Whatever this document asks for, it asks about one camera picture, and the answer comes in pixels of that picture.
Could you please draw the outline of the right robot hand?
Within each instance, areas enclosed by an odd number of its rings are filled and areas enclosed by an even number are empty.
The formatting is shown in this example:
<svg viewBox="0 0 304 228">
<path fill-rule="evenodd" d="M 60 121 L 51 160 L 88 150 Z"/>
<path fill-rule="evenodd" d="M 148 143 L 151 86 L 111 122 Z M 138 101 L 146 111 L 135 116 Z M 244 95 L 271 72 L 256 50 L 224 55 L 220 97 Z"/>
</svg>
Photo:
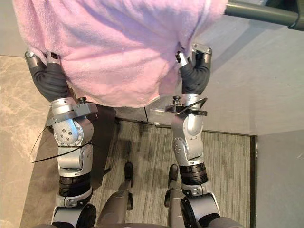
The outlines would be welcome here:
<svg viewBox="0 0 304 228">
<path fill-rule="evenodd" d="M 182 78 L 183 94 L 202 94 L 210 79 L 211 57 L 212 49 L 199 43 L 192 44 L 189 57 L 182 51 L 175 54 Z"/>
</svg>

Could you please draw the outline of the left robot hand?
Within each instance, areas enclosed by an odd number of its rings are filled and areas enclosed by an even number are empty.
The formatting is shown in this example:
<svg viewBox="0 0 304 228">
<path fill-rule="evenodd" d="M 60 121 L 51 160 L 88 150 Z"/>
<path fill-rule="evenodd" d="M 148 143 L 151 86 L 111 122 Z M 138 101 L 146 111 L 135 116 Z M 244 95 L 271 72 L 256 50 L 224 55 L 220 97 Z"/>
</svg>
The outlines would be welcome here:
<svg viewBox="0 0 304 228">
<path fill-rule="evenodd" d="M 59 55 L 47 52 L 45 65 L 33 51 L 27 50 L 25 59 L 34 85 L 45 99 L 51 103 L 61 98 L 72 97 Z"/>
</svg>

